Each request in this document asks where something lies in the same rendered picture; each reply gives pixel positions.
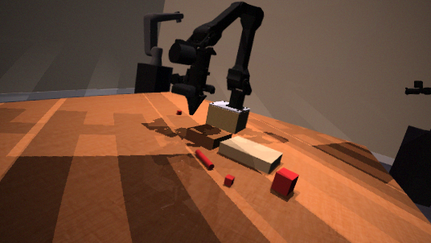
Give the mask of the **dark red cylinder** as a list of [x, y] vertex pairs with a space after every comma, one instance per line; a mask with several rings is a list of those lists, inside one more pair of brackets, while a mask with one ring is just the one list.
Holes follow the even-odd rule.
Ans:
[[214, 164], [208, 160], [200, 150], [196, 150], [195, 154], [206, 164], [210, 170], [214, 168]]

